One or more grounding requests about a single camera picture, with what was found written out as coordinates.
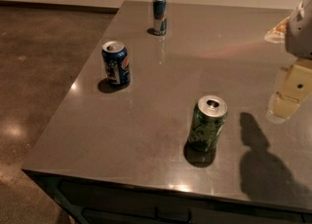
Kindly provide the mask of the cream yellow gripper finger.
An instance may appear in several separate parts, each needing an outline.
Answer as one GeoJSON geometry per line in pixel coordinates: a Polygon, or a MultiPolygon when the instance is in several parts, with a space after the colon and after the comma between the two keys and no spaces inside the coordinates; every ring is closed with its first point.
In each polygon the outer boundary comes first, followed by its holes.
{"type": "Polygon", "coordinates": [[[274,124],[284,123],[311,94],[311,59],[299,59],[290,67],[282,67],[267,105],[267,119],[274,124]]]}

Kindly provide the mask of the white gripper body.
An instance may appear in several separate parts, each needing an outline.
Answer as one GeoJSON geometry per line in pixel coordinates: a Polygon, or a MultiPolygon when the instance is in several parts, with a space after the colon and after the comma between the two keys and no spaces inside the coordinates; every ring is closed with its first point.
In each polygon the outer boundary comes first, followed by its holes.
{"type": "Polygon", "coordinates": [[[300,58],[312,58],[312,0],[301,0],[287,23],[286,50],[300,58]]]}

